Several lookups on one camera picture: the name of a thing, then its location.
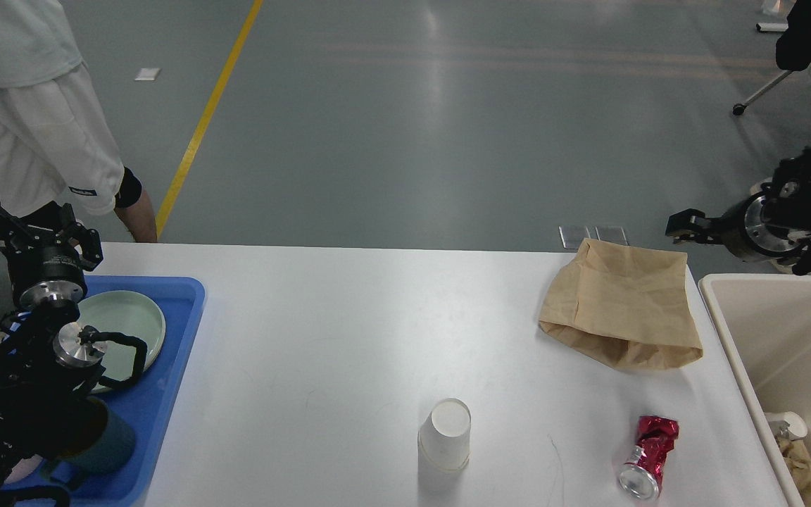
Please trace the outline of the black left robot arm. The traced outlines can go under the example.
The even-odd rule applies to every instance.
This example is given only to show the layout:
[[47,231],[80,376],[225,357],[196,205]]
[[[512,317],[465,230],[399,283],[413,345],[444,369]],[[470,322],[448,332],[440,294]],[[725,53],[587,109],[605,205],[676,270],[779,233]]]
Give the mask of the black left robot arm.
[[0,252],[17,309],[0,343],[0,506],[68,506],[71,491],[121,469],[137,444],[131,426],[91,392],[135,386],[147,344],[82,323],[84,273],[102,262],[102,244],[70,205],[58,219],[54,229],[32,227],[0,200]]

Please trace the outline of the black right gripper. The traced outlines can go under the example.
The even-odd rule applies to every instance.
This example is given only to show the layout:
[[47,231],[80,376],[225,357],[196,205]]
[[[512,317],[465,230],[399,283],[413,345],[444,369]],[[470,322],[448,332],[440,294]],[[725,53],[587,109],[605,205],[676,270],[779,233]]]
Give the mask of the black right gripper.
[[768,198],[757,193],[728,209],[720,218],[688,208],[667,219],[666,237],[673,244],[724,245],[743,262],[768,262],[798,256],[800,244],[788,239],[782,229],[771,228],[763,220]]

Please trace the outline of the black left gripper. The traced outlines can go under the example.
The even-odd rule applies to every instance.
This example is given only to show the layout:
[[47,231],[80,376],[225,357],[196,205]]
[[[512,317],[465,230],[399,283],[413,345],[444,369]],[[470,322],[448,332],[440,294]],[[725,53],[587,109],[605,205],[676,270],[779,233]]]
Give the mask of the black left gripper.
[[43,301],[80,302],[88,288],[85,272],[103,260],[99,231],[77,220],[70,204],[61,206],[61,240],[68,243],[26,246],[26,226],[5,211],[0,199],[0,251],[10,251],[13,304],[33,309]]

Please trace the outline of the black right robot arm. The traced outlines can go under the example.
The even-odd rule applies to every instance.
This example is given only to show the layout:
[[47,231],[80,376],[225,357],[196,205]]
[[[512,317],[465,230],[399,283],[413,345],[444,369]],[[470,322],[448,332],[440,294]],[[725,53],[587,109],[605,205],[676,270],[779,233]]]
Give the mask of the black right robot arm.
[[719,216],[689,208],[670,215],[665,234],[678,243],[722,245],[743,262],[776,262],[811,273],[811,149],[785,158],[769,182]]

